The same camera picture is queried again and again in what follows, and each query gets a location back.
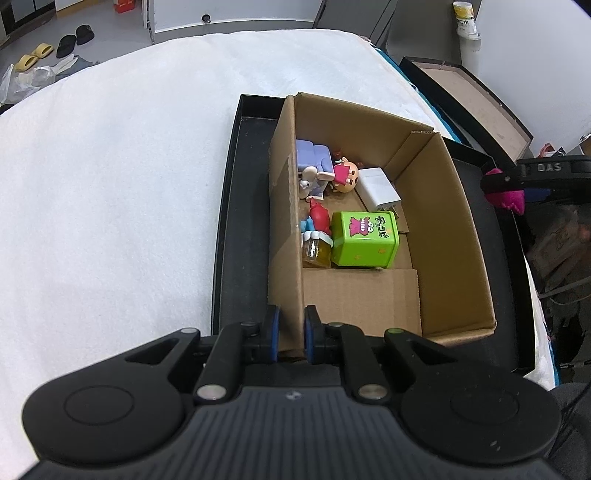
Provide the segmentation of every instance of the red figurine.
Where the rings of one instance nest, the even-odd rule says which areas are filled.
[[[330,236],[329,211],[314,198],[310,199],[310,217],[314,222],[314,228],[316,230],[324,232],[326,235]]]

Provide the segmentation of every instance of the cardboard box flap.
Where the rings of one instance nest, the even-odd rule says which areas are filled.
[[[323,323],[351,322],[365,335],[383,336],[390,327],[421,335],[416,270],[304,268],[304,302],[316,305]]]
[[[530,146],[531,134],[468,72],[454,65],[416,65],[468,110],[513,160],[522,157]]]
[[[391,113],[309,93],[298,93],[294,103],[297,138],[346,152],[349,160],[368,166],[385,167],[413,131],[433,131]]]
[[[475,342],[482,340],[495,333],[495,329],[486,328],[480,330],[470,330],[468,332],[449,333],[447,335],[429,336],[429,340],[439,343],[439,345],[455,346],[463,345],[464,343]]]
[[[404,199],[410,254],[419,272],[424,335],[465,330],[469,325],[494,329],[491,291],[476,228],[440,135],[432,137],[395,185]]]
[[[271,140],[269,156],[268,300],[281,308],[280,348],[283,350],[301,348],[303,344],[304,296],[295,132],[293,97],[288,97]]]
[[[408,164],[414,160],[414,157],[427,145],[433,135],[434,132],[410,132],[402,146],[384,167],[388,178],[395,181]]]

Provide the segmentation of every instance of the white cabinet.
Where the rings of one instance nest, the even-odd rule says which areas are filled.
[[[229,33],[311,27],[321,0],[150,0],[155,41]]]
[[[77,4],[82,0],[56,0],[56,10],[61,10],[65,7],[69,7],[70,5]]]

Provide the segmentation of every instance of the cartoon figurine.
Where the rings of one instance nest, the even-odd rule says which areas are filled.
[[[300,222],[302,262],[305,267],[330,268],[330,215],[316,199],[310,199],[310,216]]]
[[[297,170],[300,175],[300,198],[324,199],[324,189],[335,179],[330,151],[325,145],[307,140],[295,141]]]
[[[330,236],[330,215],[316,199],[310,200],[310,218],[314,222],[314,230],[326,233]]]
[[[337,192],[347,193],[355,188],[359,180],[359,169],[357,166],[343,157],[335,166],[335,179],[332,187]]]

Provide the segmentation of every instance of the plastic bag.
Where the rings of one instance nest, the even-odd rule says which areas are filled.
[[[73,54],[67,56],[53,67],[34,67],[29,72],[13,75],[14,65],[10,65],[0,83],[0,103],[17,103],[56,81],[56,75],[75,64]]]

